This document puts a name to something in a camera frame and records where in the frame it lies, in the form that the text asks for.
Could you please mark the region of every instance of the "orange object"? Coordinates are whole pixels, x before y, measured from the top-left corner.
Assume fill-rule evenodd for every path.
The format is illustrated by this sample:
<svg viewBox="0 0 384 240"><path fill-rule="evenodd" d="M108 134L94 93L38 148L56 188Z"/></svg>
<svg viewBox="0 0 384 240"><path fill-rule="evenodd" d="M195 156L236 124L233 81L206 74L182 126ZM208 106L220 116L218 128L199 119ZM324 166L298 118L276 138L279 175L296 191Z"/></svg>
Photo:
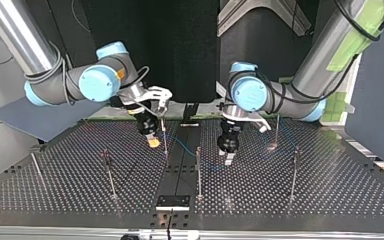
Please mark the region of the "orange object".
<svg viewBox="0 0 384 240"><path fill-rule="evenodd" d="M151 138L148 139L148 144L151 148L156 148L160 146L160 140L158 140L158 138Z"/></svg>
<svg viewBox="0 0 384 240"><path fill-rule="evenodd" d="M122 68L117 71L117 78L121 81L126 76L126 69Z"/></svg>

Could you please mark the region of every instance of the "vertical rod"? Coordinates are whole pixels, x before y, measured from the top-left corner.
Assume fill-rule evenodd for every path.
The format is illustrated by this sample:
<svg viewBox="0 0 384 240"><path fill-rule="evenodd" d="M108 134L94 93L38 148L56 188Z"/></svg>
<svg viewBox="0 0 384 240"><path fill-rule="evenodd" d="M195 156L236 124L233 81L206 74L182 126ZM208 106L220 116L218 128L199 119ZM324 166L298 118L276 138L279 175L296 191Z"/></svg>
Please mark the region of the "vertical rod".
<svg viewBox="0 0 384 240"><path fill-rule="evenodd" d="M46 185L45 185L45 179L44 179L43 176L42 176L42 171L41 171L40 168L39 168L39 164L37 163L36 156L34 155L34 153L30 153L30 156L31 156L32 159L33 159L34 166L36 167L37 174L39 175L40 180L42 180L43 186L46 188Z"/></svg>
<svg viewBox="0 0 384 240"><path fill-rule="evenodd" d="M57 62L24 0L0 0L0 37L26 75L49 71Z"/></svg>
<svg viewBox="0 0 384 240"><path fill-rule="evenodd" d="M201 185L201 147L196 148L196 166L198 168L198 199L202 199L202 185Z"/></svg>

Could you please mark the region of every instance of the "black backdrop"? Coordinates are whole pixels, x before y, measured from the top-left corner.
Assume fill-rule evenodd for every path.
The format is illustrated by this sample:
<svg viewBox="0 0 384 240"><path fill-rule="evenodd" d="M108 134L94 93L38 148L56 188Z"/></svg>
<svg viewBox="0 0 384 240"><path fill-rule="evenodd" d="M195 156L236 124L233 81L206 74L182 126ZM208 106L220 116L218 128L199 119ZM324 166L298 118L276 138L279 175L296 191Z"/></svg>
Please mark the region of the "black backdrop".
<svg viewBox="0 0 384 240"><path fill-rule="evenodd" d="M169 88L177 102L211 102L218 78L215 0L83 0L97 47L121 40L146 82Z"/></svg>

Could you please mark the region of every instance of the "robotic arm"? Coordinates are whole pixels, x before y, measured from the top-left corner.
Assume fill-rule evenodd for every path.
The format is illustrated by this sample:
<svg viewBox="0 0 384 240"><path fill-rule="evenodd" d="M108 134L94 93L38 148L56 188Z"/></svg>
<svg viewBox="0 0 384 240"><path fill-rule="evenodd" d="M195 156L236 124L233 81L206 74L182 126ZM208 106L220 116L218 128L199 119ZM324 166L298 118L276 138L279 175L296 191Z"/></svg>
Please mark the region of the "robotic arm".
<svg viewBox="0 0 384 240"><path fill-rule="evenodd" d="M136 118L138 130L147 137L150 147L159 145L155 137L157 116L146 109L151 107L151 100L158 100L158 112L164 114L172 94L160 87L143 87L141 80L149 68L137 71L123 43L98 49L95 64L68 69L58 48L42 35L23 0L0 0L0 37L25 73L24 90L31 103L74 105L83 99L104 102L118 95Z"/></svg>
<svg viewBox="0 0 384 240"><path fill-rule="evenodd" d="M256 114L263 110L301 121L317 121L326 99L344 81L358 55L380 39L384 28L384 0L334 0L332 15L290 84L268 80L258 66L236 62L230 69L227 91L221 106L222 135L219 155L230 165L239 148L238 135L245 122L259 123L260 132L270 130Z"/></svg>

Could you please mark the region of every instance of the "light blue joint cap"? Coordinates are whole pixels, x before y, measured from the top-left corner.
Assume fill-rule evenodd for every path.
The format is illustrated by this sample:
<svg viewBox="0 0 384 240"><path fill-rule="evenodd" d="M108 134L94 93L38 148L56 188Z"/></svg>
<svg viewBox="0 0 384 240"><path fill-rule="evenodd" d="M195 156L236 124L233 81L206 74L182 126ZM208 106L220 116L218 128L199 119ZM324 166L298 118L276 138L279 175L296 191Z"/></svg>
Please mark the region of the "light blue joint cap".
<svg viewBox="0 0 384 240"><path fill-rule="evenodd" d="M117 72L105 65L87 68L79 80L80 92L94 102L105 102L114 96L120 88Z"/></svg>
<svg viewBox="0 0 384 240"><path fill-rule="evenodd" d="M44 107L44 106L54 106L50 103L47 103L40 99L35 92L33 92L32 86L28 81L24 83L24 92L26 92L26 97L29 99L31 103L33 103L36 106Z"/></svg>
<svg viewBox="0 0 384 240"><path fill-rule="evenodd" d="M301 118L299 120L304 122L317 121L323 116L325 108L326 108L326 99L320 101L317 104L317 107L310 114L308 114L306 117Z"/></svg>
<svg viewBox="0 0 384 240"><path fill-rule="evenodd" d="M257 65L247 62L235 62L230 67L230 72L255 71Z"/></svg>
<svg viewBox="0 0 384 240"><path fill-rule="evenodd" d="M113 42L96 50L96 56L101 60L114 54L129 53L122 42Z"/></svg>
<svg viewBox="0 0 384 240"><path fill-rule="evenodd" d="M267 88L264 83L253 76L244 76L232 86L233 102L245 111L258 111L267 101Z"/></svg>

